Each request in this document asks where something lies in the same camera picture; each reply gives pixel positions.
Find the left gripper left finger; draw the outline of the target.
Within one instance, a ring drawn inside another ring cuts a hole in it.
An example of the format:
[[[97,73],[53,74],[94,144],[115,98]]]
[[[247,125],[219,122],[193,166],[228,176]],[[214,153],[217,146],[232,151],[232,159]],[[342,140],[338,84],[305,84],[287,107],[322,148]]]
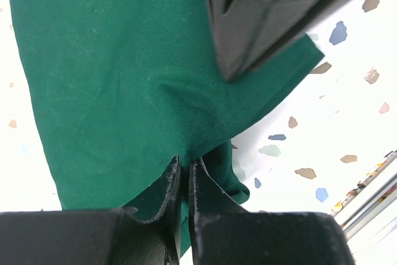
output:
[[[1,264],[178,264],[181,165],[114,209],[1,213]]]

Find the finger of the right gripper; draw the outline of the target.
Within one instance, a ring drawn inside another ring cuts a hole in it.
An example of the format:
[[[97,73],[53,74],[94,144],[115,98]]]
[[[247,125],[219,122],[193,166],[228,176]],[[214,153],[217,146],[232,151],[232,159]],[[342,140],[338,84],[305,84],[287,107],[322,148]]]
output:
[[[207,0],[218,68],[227,81],[268,60],[319,0]]]

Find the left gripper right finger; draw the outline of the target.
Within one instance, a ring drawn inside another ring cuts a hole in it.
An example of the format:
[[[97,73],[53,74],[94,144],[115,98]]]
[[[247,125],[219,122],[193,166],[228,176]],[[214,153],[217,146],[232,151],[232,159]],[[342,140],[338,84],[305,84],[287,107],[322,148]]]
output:
[[[319,212],[248,212],[209,175],[190,167],[189,231],[194,264],[351,265],[336,221]]]

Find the green surgical cloth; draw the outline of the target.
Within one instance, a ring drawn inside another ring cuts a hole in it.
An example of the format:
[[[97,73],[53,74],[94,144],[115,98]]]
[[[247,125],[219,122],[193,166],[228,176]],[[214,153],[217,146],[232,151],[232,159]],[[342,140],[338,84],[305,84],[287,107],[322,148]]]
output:
[[[227,83],[205,0],[9,0],[44,153],[64,209],[119,207],[174,155],[202,158],[237,203],[231,139],[323,59],[303,36]]]

